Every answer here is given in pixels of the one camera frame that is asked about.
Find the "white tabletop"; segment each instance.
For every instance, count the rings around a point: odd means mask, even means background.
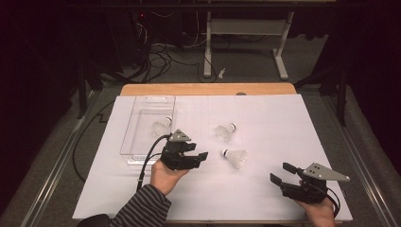
[[[117,98],[73,218],[113,217],[135,193],[140,166],[127,165],[120,155],[134,100]],[[330,167],[300,95],[176,96],[175,114],[173,130],[182,130],[197,144],[186,155],[209,155],[167,196],[172,201],[167,221],[306,220],[304,210],[270,182],[273,173],[283,182],[298,184],[299,177],[286,172],[283,162]],[[229,123],[236,123],[237,130],[231,141],[223,142],[213,128]],[[247,163],[233,168],[220,154],[225,148],[246,149]],[[147,170],[144,183],[149,181]],[[327,185],[340,197],[336,220],[351,220],[338,183]]]

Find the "gray floor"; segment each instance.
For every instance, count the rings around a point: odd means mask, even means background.
[[[225,68],[223,79],[217,79],[216,82],[281,82],[271,54],[271,49],[277,46],[278,41],[276,37],[268,37],[259,42],[232,40],[228,49],[221,50],[227,46],[227,43],[221,38],[214,39],[213,47],[216,49],[213,51],[213,67],[217,73]],[[307,41],[304,37],[298,37],[288,40],[283,59],[288,70],[289,82],[296,82],[310,75],[324,42],[325,38]],[[201,79],[203,48],[176,49],[169,47],[168,52],[175,61],[182,61],[187,64],[199,63],[200,71],[198,72],[196,66],[173,62],[170,70],[153,80],[152,83],[201,82],[201,80],[207,82],[207,79]],[[401,179],[375,139],[369,124],[357,106],[352,91],[348,89],[345,116],[347,127],[343,128],[339,126],[332,112],[332,101],[336,99],[335,96],[320,96],[317,88],[318,85],[307,85],[299,89],[298,93],[303,95],[305,105],[331,166],[353,179],[350,183],[340,184],[354,218],[353,221],[342,225],[357,227],[396,226],[395,221],[401,223],[400,217],[396,216],[401,212],[401,195],[399,192]],[[101,108],[113,101],[120,90],[121,84],[105,83],[105,89],[98,94],[99,98],[87,114],[87,120],[83,123],[83,127]],[[72,100],[74,106],[59,121],[48,137],[7,211],[1,217],[0,226],[21,226],[31,204],[57,162],[68,136],[78,123],[77,94],[72,97]],[[110,115],[112,106],[102,112],[104,119]],[[98,116],[82,135],[76,149],[78,171],[84,177],[89,172],[106,127],[106,123],[99,122],[99,118]],[[57,187],[51,191],[51,199],[48,203],[44,202],[45,208],[37,218],[37,226],[75,226],[78,223],[71,217],[83,183],[73,169],[71,157],[68,160],[61,177],[55,182]],[[363,165],[360,166],[356,160],[363,161]],[[380,194],[372,192],[371,185],[374,185]],[[378,195],[386,203],[372,202],[381,201]],[[390,214],[394,215],[393,219],[388,219],[390,217],[388,212],[381,214],[383,206],[390,211]]]

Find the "desk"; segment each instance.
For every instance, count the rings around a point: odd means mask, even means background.
[[[197,143],[197,149],[188,155],[209,151],[200,168],[191,170],[168,195],[173,203],[168,222],[306,222],[304,211],[282,197],[280,189],[270,182],[269,174],[297,183],[299,178],[282,169],[283,162],[301,167],[312,162],[330,165],[301,96],[286,83],[126,85],[114,104],[73,218],[99,213],[113,217],[134,193],[140,166],[126,165],[119,149],[134,102],[130,95],[144,95],[147,91],[149,95],[176,96],[176,126]],[[233,96],[238,92],[248,95]],[[222,144],[210,128],[218,122],[232,120],[238,130],[229,143]],[[250,158],[238,171],[221,157],[222,148],[245,148]],[[147,170],[145,183],[149,176]],[[329,182],[328,186],[340,197],[337,221],[351,220],[337,182]]]

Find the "black bar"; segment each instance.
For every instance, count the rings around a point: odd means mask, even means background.
[[[263,11],[267,9],[361,9],[366,3],[226,3],[226,4],[180,4],[180,5],[134,5],[134,4],[74,4],[65,5],[67,9],[74,10],[180,10],[180,11],[233,11],[253,10]]]

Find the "transparent plastic box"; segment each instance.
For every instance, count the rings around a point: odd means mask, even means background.
[[[175,115],[174,105],[175,96],[137,96],[135,98],[120,150],[127,164],[142,165],[154,142],[163,134],[171,133]],[[166,129],[160,131],[161,125],[166,125]],[[160,141],[152,154],[161,153],[165,144],[166,140]],[[148,164],[152,165],[159,157],[159,155],[154,156]]]

